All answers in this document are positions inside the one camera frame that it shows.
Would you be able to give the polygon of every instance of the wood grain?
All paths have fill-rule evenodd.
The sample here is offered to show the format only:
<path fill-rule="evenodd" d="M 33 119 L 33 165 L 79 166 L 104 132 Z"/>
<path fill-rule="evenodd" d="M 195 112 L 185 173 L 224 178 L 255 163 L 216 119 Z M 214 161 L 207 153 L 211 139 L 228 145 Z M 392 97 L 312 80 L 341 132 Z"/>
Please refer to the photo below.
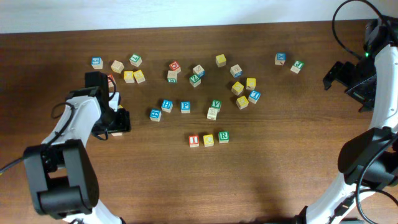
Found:
<path fill-rule="evenodd" d="M 364 21 L 339 22 L 342 41 L 362 52 Z M 346 96 L 342 85 L 323 90 L 322 78 L 337 61 L 355 62 L 335 42 L 329 22 L 168 29 L 96 30 L 0 35 L 0 164 L 39 144 L 53 129 L 52 106 L 82 88 L 91 57 L 132 69 L 140 54 L 146 81 L 125 83 L 113 73 L 132 131 L 103 143 L 90 138 L 87 151 L 101 200 L 128 223 L 237 223 L 256 217 L 292 217 L 310 205 L 337 175 L 342 145 L 367 130 L 372 113 Z M 287 62 L 274 65 L 276 52 Z M 218 68 L 215 56 L 225 54 Z M 167 83 L 178 60 L 177 84 Z M 296 75 L 294 60 L 305 62 Z M 188 77 L 202 65 L 206 75 L 193 88 Z M 262 93 L 243 110 L 231 92 L 229 68 L 257 79 Z M 175 104 L 159 123 L 149 119 L 163 99 Z M 216 121 L 206 119 L 212 100 L 223 102 Z M 179 102 L 191 101 L 190 114 Z M 227 130 L 228 144 L 189 148 L 190 134 Z M 397 195 L 398 188 L 388 189 Z M 35 213 L 22 164 L 1 176 L 0 223 L 62 223 Z M 392 202 L 375 196 L 363 203 L 379 223 L 396 223 Z M 353 211 L 350 217 L 358 217 Z"/>

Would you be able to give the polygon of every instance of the wire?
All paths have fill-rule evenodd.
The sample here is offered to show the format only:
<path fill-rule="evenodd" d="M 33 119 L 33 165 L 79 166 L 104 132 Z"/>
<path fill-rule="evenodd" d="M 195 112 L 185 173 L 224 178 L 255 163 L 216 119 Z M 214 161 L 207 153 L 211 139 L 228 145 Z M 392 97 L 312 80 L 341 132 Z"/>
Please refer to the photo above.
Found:
<path fill-rule="evenodd" d="M 63 113 L 61 113 L 60 115 L 57 115 L 57 116 L 54 116 L 53 114 L 54 114 L 54 110 L 55 110 L 57 107 L 62 106 L 62 105 L 68 105 L 68 106 L 70 107 L 70 116 L 69 116 L 67 122 L 62 126 L 61 130 L 58 131 L 58 132 L 57 132 L 57 131 L 55 132 L 54 138 L 52 138 L 52 139 L 47 143 L 46 149 L 48 149 L 48 148 L 51 146 L 51 144 L 53 144 L 59 137 L 61 137 L 62 133 L 67 129 L 68 125 L 69 125 L 69 124 L 71 123 L 71 121 L 72 121 L 73 116 L 75 115 L 75 107 L 74 107 L 71 103 L 63 102 L 63 103 L 59 103 L 59 104 L 55 105 L 55 106 L 52 108 L 52 111 L 51 111 L 51 118 L 57 119 L 57 118 L 61 117 L 61 115 L 62 115 Z"/>
<path fill-rule="evenodd" d="M 366 173 L 366 171 L 369 169 L 369 167 L 373 164 L 373 162 L 374 161 L 376 161 L 376 159 L 378 159 L 380 156 L 381 156 L 381 154 L 384 152 L 384 151 L 386 151 L 387 150 L 387 148 L 392 144 L 392 143 L 394 143 L 396 140 L 398 140 L 398 134 L 397 135 L 395 135 L 390 141 L 388 141 L 385 145 L 383 145 L 383 147 L 381 147 L 380 148 L 380 150 L 376 153 L 376 155 L 374 155 L 373 157 L 372 157 L 372 159 L 363 167 L 363 170 L 362 170 L 362 172 L 361 172 L 361 175 L 359 176 L 359 178 L 358 178 L 358 183 L 356 184 L 356 188 L 355 188 L 355 202 L 356 202 L 356 208 L 358 209 L 358 212 L 359 212 L 359 214 L 362 216 L 362 218 L 365 220 L 365 221 L 367 221 L 368 223 L 371 223 L 371 224 L 377 224 L 376 222 L 374 222 L 374 221 L 372 221 L 370 218 L 368 218 L 366 215 L 365 215 L 365 213 L 363 212 L 363 210 L 362 210 L 362 206 L 361 206 L 361 202 L 359 201 L 359 195 L 360 195 L 360 186 L 361 186 L 361 184 L 362 184 L 362 181 L 363 181 L 363 177 L 365 176 L 365 173 Z M 397 203 L 397 199 L 395 199 L 394 197 L 392 197 L 393 198 L 393 201 L 397 204 L 397 206 L 398 206 L 398 203 Z"/>
<path fill-rule="evenodd" d="M 113 79 L 111 77 L 108 77 L 109 80 L 111 80 L 112 84 L 113 84 L 113 94 L 112 96 L 109 98 L 109 100 L 111 101 L 114 97 L 114 95 L 116 94 L 116 83 L 113 81 Z"/>
<path fill-rule="evenodd" d="M 382 21 L 382 23 L 384 25 L 386 25 L 387 30 L 391 36 L 391 39 L 394 41 L 395 45 L 398 45 L 398 39 L 396 36 L 394 36 L 394 31 L 392 30 L 390 24 L 385 20 L 385 18 L 383 17 L 383 15 L 380 13 L 380 11 L 374 7 L 370 2 L 366 1 L 366 0 L 347 0 L 343 3 L 341 3 L 341 5 L 336 9 L 335 14 L 333 15 L 333 19 L 331 20 L 331 31 L 333 32 L 333 36 L 335 36 L 336 41 L 349 53 L 351 53 L 352 55 L 354 55 L 356 58 L 358 58 L 359 60 L 362 59 L 362 56 L 360 56 L 359 54 L 353 52 L 352 50 L 350 50 L 349 48 L 347 48 L 341 41 L 340 39 L 337 37 L 336 34 L 336 30 L 335 30 L 335 19 L 336 19 L 336 15 L 337 12 L 347 3 L 352 2 L 352 1 L 359 1 L 359 2 L 363 2 L 365 4 L 367 4 L 371 9 L 373 9 L 373 11 L 377 14 L 377 16 L 379 16 L 380 20 Z"/>
<path fill-rule="evenodd" d="M 3 168 L 1 168 L 0 170 L 0 175 L 2 175 L 2 173 L 4 173 L 5 171 L 7 171 L 8 169 L 10 169 L 11 167 L 17 165 L 18 163 L 20 163 L 22 161 L 22 157 L 8 163 L 7 165 L 5 165 Z"/>
<path fill-rule="evenodd" d="M 60 115 L 54 116 L 54 111 L 55 111 L 55 109 L 56 109 L 57 107 L 62 106 L 62 105 L 67 105 L 67 106 L 70 107 L 70 116 L 69 116 L 67 122 L 62 126 L 61 130 L 58 131 L 58 132 L 57 132 L 57 131 L 55 132 L 54 138 L 52 138 L 52 139 L 46 144 L 46 147 L 45 147 L 44 150 L 47 150 L 47 149 L 51 146 L 51 144 L 54 143 L 54 142 L 62 135 L 62 133 L 66 130 L 66 128 L 68 127 L 68 125 L 69 125 L 70 122 L 72 121 L 73 116 L 75 115 L 75 107 L 73 107 L 73 105 L 72 105 L 71 103 L 63 102 L 63 103 L 59 103 L 59 104 L 55 105 L 55 106 L 52 108 L 52 111 L 51 111 L 51 118 L 57 119 L 57 118 L 61 117 L 61 115 L 62 115 L 63 113 L 61 113 Z M 5 165 L 3 168 L 1 168 L 1 170 L 0 170 L 0 175 L 2 175 L 5 171 L 7 171 L 8 169 L 10 169 L 11 167 L 13 167 L 13 166 L 17 165 L 18 163 L 22 162 L 23 160 L 24 160 L 24 159 L 23 159 L 22 157 L 20 157 L 20 158 L 14 160 L 14 161 L 8 163 L 8 164 Z"/>

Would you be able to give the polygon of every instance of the wooden alphabet block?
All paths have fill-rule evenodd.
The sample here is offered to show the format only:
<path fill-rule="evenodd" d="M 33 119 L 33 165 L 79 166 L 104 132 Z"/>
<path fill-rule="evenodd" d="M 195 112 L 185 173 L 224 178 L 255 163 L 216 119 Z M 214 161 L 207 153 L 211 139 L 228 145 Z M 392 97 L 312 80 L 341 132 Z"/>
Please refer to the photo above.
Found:
<path fill-rule="evenodd" d="M 226 58 L 224 54 L 216 56 L 216 64 L 219 68 L 226 65 Z"/>
<path fill-rule="evenodd" d="M 242 73 L 243 73 L 242 69 L 241 69 L 241 67 L 239 65 L 232 66 L 231 70 L 229 72 L 231 72 L 231 74 L 232 74 L 232 76 L 234 78 L 240 77 L 242 75 Z"/>
<path fill-rule="evenodd" d="M 218 133 L 218 141 L 220 143 L 228 143 L 229 142 L 229 132 L 227 131 L 220 131 Z"/>
<path fill-rule="evenodd" d="M 296 61 L 296 62 L 293 64 L 293 66 L 292 66 L 292 68 L 290 69 L 290 71 L 292 71 L 292 72 L 298 74 L 298 73 L 300 72 L 300 70 L 303 68 L 303 66 L 304 66 L 304 62 Z"/>
<path fill-rule="evenodd" d="M 193 87 L 196 87 L 200 85 L 201 80 L 198 75 L 192 75 L 191 78 L 189 78 L 189 83 L 191 83 Z"/>
<path fill-rule="evenodd" d="M 249 102 L 245 96 L 241 96 L 236 100 L 236 104 L 239 109 L 243 109 L 248 106 Z"/>
<path fill-rule="evenodd" d="M 253 90 L 249 95 L 249 101 L 256 104 L 257 100 L 259 100 L 260 96 L 261 96 L 261 93 L 257 92 L 256 90 Z"/>
<path fill-rule="evenodd" d="M 149 118 L 151 121 L 160 121 L 160 117 L 162 117 L 162 112 L 160 110 L 157 109 L 152 109 L 152 111 L 150 111 L 150 115 Z"/>
<path fill-rule="evenodd" d="M 205 143 L 205 147 L 214 146 L 214 139 L 212 134 L 205 135 L 203 137 L 203 142 Z"/>
<path fill-rule="evenodd" d="M 91 66 L 93 66 L 94 69 L 102 69 L 104 65 L 104 62 L 100 57 L 93 57 L 91 59 Z"/>
<path fill-rule="evenodd" d="M 217 109 L 217 112 L 220 112 L 221 101 L 220 100 L 213 100 L 213 102 L 211 102 L 211 107 Z"/>
<path fill-rule="evenodd" d="M 177 83 L 177 72 L 176 71 L 168 71 L 167 72 L 167 81 L 169 83 Z"/>
<path fill-rule="evenodd" d="M 217 109 L 216 108 L 209 108 L 207 112 L 207 119 L 216 120 L 217 119 Z"/>
<path fill-rule="evenodd" d="M 181 113 L 191 113 L 191 103 L 189 101 L 181 102 Z"/>
<path fill-rule="evenodd" d="M 162 111 L 170 113 L 173 108 L 173 102 L 170 100 L 164 100 L 162 103 Z"/>
<path fill-rule="evenodd" d="M 141 70 L 138 70 L 138 71 L 134 72 L 133 74 L 134 74 L 134 78 L 136 78 L 137 83 L 142 83 L 145 81 L 144 74 Z"/>
<path fill-rule="evenodd" d="M 124 71 L 123 78 L 126 83 L 135 83 L 133 71 Z"/>
<path fill-rule="evenodd" d="M 286 62 L 286 54 L 285 53 L 276 53 L 275 64 L 283 65 L 285 62 Z"/>
<path fill-rule="evenodd" d="M 256 79 L 255 78 L 247 78 L 246 79 L 246 89 L 254 90 L 256 88 Z"/>
<path fill-rule="evenodd" d="M 113 75 L 112 75 L 112 74 L 109 74 L 109 75 L 108 75 L 108 88 L 113 87 L 113 83 L 112 83 L 111 80 L 116 84 L 116 82 L 114 81 Z"/>
<path fill-rule="evenodd" d="M 197 65 L 195 68 L 192 69 L 192 71 L 194 74 L 198 75 L 199 78 L 202 78 L 205 75 L 205 70 L 200 65 Z"/>
<path fill-rule="evenodd" d="M 115 60 L 112 63 L 111 69 L 112 69 L 112 71 L 120 74 L 120 73 L 122 73 L 122 71 L 124 69 L 124 65 L 123 65 L 123 63 L 118 62 L 117 60 Z"/>
<path fill-rule="evenodd" d="M 189 136 L 189 147 L 198 147 L 199 146 L 199 136 Z"/>
<path fill-rule="evenodd" d="M 130 63 L 135 66 L 138 67 L 141 63 L 142 63 L 142 58 L 140 55 L 138 54 L 133 54 L 130 58 Z"/>
<path fill-rule="evenodd" d="M 176 71 L 177 74 L 181 72 L 181 66 L 177 61 L 174 61 L 169 65 L 171 71 Z"/>
<path fill-rule="evenodd" d="M 236 82 L 233 86 L 232 86 L 232 92 L 236 95 L 239 96 L 239 94 L 242 93 L 244 86 L 240 83 L 240 82 Z"/>

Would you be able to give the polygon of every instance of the white wall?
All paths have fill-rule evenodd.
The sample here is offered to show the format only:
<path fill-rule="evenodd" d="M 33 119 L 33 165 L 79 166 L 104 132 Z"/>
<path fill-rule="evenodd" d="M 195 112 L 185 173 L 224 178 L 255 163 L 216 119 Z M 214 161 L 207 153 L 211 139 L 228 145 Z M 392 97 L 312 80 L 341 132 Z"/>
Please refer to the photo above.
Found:
<path fill-rule="evenodd" d="M 0 33 L 329 21 L 344 0 L 0 0 Z M 398 0 L 370 0 L 398 17 Z M 338 19 L 369 19 L 361 2 Z"/>

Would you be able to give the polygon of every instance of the white block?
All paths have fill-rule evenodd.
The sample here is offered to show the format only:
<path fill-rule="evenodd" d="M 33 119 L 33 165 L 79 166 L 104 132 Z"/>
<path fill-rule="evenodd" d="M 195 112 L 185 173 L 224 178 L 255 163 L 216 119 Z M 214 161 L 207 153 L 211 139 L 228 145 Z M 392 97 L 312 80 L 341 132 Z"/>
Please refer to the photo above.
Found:
<path fill-rule="evenodd" d="M 275 64 L 283 65 L 285 62 L 286 62 L 286 54 L 285 53 L 276 53 Z"/>
<path fill-rule="evenodd" d="M 104 62 L 100 57 L 93 57 L 91 59 L 91 66 L 93 66 L 94 69 L 102 69 L 104 65 Z"/>
<path fill-rule="evenodd" d="M 232 66 L 231 70 L 229 72 L 231 72 L 231 74 L 234 78 L 240 77 L 243 73 L 242 68 L 239 65 Z"/>
<path fill-rule="evenodd" d="M 301 61 L 296 61 L 294 62 L 292 68 L 290 69 L 290 71 L 294 72 L 294 73 L 299 73 L 301 71 L 301 69 L 303 68 L 304 63 Z"/>
<path fill-rule="evenodd" d="M 123 63 L 118 62 L 117 60 L 115 60 L 112 63 L 111 69 L 112 69 L 112 71 L 120 74 L 120 73 L 122 73 L 122 71 L 124 69 L 124 65 L 123 65 Z"/>
<path fill-rule="evenodd" d="M 138 67 L 141 63 L 142 63 L 142 58 L 140 55 L 138 54 L 133 54 L 130 58 L 130 63 L 135 66 Z"/>
<path fill-rule="evenodd" d="M 217 112 L 218 112 L 218 110 L 216 108 L 209 108 L 209 110 L 207 112 L 207 119 L 216 120 Z"/>

